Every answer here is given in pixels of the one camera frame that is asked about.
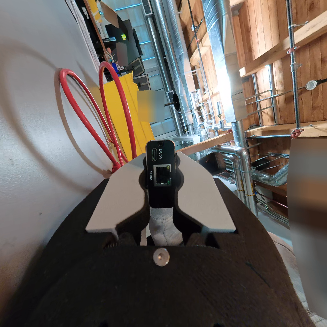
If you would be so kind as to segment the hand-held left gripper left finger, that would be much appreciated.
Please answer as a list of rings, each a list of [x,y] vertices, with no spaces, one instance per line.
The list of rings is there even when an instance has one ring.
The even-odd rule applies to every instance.
[[[139,182],[145,157],[142,153],[112,174],[85,228],[88,233],[120,234],[128,219],[145,209],[146,195]]]

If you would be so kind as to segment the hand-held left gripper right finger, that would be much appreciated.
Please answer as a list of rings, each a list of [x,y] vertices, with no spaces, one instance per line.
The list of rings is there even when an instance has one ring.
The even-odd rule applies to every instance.
[[[176,174],[180,178],[174,204],[174,225],[184,235],[233,233],[235,224],[214,177],[182,152],[176,152]]]

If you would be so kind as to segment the black ethernet splitter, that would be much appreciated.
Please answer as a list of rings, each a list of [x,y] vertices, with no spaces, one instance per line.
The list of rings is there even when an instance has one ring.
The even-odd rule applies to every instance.
[[[175,144],[171,140],[152,140],[145,146],[149,206],[173,208],[176,189]]]

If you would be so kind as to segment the yellow plastic storage bin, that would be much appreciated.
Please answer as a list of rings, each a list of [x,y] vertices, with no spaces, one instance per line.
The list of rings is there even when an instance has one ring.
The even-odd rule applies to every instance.
[[[148,141],[154,140],[153,132],[149,122],[138,120],[137,92],[138,87],[133,82],[133,74],[129,73],[119,77],[129,107],[133,131],[136,142],[137,156],[145,153],[145,145]],[[129,139],[129,132],[121,99],[114,81],[103,84],[104,96],[111,118],[112,125],[117,135],[121,150],[128,161],[132,160],[132,151]]]

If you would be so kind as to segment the grey desk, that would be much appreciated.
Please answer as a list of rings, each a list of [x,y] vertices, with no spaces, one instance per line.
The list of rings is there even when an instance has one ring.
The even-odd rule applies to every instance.
[[[101,105],[98,69],[69,1],[1,1],[1,292],[13,293],[112,164],[59,83],[74,71]]]

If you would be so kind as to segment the person's grey clothing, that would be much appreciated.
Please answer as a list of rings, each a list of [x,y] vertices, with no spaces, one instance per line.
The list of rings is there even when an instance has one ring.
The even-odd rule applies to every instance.
[[[155,246],[179,246],[183,242],[173,222],[173,208],[150,207],[149,231]]]

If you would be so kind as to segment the large silver vertical pipe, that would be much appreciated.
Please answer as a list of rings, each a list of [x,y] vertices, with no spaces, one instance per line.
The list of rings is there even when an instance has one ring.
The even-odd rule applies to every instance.
[[[247,200],[247,205],[253,214],[258,217],[257,199],[255,185],[252,179],[251,166],[250,166],[250,155],[247,149],[247,141],[245,137],[245,131],[243,122],[241,120],[232,122],[232,133],[234,137],[235,146],[237,150],[235,155],[239,158],[241,166],[241,174],[243,177],[243,185]]]

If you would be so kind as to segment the silver insulated pipe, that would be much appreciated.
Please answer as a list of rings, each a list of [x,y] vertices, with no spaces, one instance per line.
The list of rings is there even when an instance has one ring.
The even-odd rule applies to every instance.
[[[288,165],[289,163],[284,165],[279,171],[277,171],[273,175],[258,171],[253,168],[251,169],[252,179],[268,186],[279,187],[285,185],[287,184]]]

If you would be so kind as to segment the wooden ceiling beam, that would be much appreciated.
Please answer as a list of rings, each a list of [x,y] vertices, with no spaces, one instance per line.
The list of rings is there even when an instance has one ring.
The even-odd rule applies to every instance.
[[[299,137],[326,137],[327,121],[305,122],[301,124],[303,131]],[[296,130],[296,124],[281,124],[258,127],[245,131],[247,138],[288,137]]]
[[[327,32],[327,11],[324,11],[305,26],[294,32],[295,46],[302,47],[319,38]],[[240,77],[247,77],[261,70],[266,65],[272,64],[283,58],[290,49],[289,37],[272,47],[270,50],[248,63],[239,70]]]

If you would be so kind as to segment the black stand rod with disc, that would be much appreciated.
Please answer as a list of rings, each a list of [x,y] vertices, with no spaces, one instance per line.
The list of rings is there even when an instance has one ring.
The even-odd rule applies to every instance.
[[[171,105],[174,106],[175,110],[177,110],[177,111],[180,110],[180,101],[179,101],[178,95],[176,93],[172,94],[172,101],[165,104],[164,107],[168,107]]]

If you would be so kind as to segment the thin metal conduit pipe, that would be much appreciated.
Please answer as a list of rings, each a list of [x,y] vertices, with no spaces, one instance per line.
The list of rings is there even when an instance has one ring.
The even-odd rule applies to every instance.
[[[293,103],[294,103],[294,111],[295,111],[295,123],[296,128],[291,133],[291,138],[296,139],[300,136],[303,129],[300,126],[300,112],[299,112],[299,94],[298,94],[298,80],[297,80],[297,69],[299,68],[299,64],[296,62],[296,46],[295,42],[295,34],[292,17],[292,3],[290,0],[286,0],[286,15],[287,15],[287,23],[288,23],[288,35],[289,35],[289,50],[287,54],[290,55],[290,71],[292,77],[292,88],[293,88]]]

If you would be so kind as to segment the round metal air duct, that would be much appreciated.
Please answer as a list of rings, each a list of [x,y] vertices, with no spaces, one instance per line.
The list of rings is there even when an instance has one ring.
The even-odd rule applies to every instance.
[[[166,53],[173,86],[179,96],[182,120],[188,129],[188,134],[193,135],[192,111],[194,106],[191,93],[196,89],[176,1],[152,0],[151,4]]]

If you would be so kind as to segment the rectangular metal air duct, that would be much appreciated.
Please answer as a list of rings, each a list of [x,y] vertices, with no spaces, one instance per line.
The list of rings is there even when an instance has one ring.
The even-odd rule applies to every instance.
[[[218,90],[227,123],[247,117],[245,96],[232,28],[232,11],[227,0],[203,0]]]

